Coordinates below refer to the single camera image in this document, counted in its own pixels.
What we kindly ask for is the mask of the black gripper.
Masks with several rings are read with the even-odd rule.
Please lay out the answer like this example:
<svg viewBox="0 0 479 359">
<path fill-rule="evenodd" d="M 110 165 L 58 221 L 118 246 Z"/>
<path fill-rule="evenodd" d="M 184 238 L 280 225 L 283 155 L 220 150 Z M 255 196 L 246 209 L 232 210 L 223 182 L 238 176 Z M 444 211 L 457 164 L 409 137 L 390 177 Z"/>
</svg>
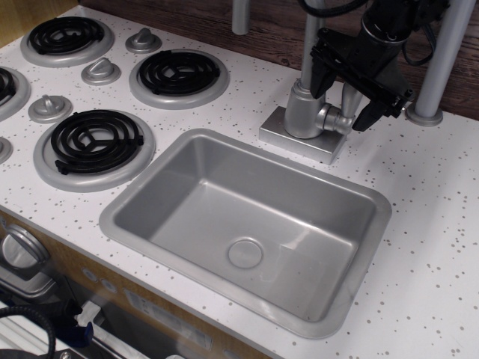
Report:
<svg viewBox="0 0 479 359">
<path fill-rule="evenodd" d="M 356 36 L 321 28 L 311 50 L 312 97 L 319 99 L 340 77 L 370 100 L 353 124 L 355 131 L 366 131 L 383 116 L 398 117 L 414 97 L 397 63 L 411 33 L 405 13 L 389 10 L 366 11 Z"/>
</svg>

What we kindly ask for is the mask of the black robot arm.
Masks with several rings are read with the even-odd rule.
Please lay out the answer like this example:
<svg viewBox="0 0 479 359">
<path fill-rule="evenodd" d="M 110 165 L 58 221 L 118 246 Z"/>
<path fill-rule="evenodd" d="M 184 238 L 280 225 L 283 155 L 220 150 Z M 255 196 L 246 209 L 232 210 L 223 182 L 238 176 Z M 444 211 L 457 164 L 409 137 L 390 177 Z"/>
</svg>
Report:
<svg viewBox="0 0 479 359">
<path fill-rule="evenodd" d="M 311 50 L 312 96 L 322 96 L 341 77 L 370 100 L 352 125 L 355 131 L 365 131 L 383 116 L 398 117 L 415 94 L 397 57 L 405 54 L 409 36 L 419 29 L 434 47 L 430 24 L 449 6 L 449 1 L 374 1 L 361 18 L 358 35 L 321 28 Z"/>
</svg>

